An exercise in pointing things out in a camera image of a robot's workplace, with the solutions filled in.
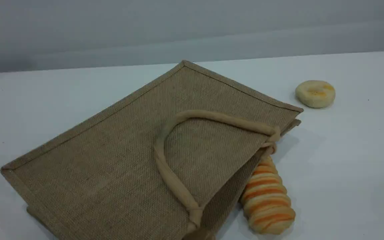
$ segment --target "gray wall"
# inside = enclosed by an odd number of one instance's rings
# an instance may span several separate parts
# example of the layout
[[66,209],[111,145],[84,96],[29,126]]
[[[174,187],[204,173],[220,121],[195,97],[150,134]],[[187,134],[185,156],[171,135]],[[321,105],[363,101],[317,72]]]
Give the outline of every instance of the gray wall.
[[384,0],[0,0],[0,71],[384,51]]

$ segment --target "burlap tote bag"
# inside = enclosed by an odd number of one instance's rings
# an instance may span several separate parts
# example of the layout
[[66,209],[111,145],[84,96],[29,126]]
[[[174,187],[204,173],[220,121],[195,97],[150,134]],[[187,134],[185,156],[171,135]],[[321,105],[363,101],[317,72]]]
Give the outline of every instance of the burlap tote bag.
[[211,239],[301,111],[183,61],[1,173],[61,240]]

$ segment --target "white surface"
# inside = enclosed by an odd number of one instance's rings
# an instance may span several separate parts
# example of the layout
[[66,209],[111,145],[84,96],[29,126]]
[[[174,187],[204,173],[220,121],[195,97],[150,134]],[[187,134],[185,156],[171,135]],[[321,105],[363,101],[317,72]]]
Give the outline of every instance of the white surface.
[[[303,108],[293,94],[305,80],[328,81],[337,96],[328,109],[305,108],[273,156],[297,212],[294,226],[279,237],[256,236],[236,209],[219,239],[384,239],[384,53],[200,65]],[[0,167],[173,66],[0,73]],[[0,240],[53,239],[25,208],[0,175]]]

